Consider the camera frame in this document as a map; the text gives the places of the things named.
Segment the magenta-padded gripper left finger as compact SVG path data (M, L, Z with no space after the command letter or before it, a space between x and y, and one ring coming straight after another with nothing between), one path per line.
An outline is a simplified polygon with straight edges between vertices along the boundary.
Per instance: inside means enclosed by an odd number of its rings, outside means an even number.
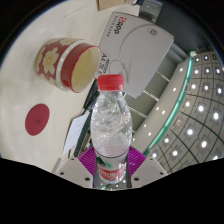
M96 156L91 147L78 157L59 159L53 173L84 188L92 188L96 172Z

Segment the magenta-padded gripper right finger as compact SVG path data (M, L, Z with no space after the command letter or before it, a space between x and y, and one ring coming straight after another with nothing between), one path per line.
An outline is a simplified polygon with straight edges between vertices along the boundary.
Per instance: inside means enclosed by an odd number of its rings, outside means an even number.
M127 157L127 187L140 188L167 176L167 172L153 157L146 157L134 147Z

